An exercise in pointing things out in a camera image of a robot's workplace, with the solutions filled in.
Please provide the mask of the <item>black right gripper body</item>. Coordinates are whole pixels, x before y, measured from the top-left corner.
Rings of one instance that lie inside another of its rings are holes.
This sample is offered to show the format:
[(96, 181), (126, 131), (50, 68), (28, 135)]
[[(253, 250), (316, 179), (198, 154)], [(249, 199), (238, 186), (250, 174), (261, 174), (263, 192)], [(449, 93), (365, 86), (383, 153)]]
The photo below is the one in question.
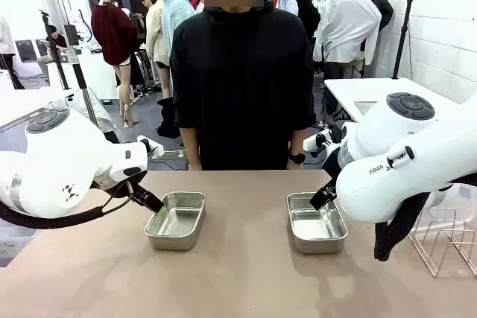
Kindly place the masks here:
[(335, 183), (340, 174), (340, 165), (338, 163), (338, 153), (340, 147), (326, 149), (326, 158), (322, 163), (322, 169), (331, 177), (332, 182)]

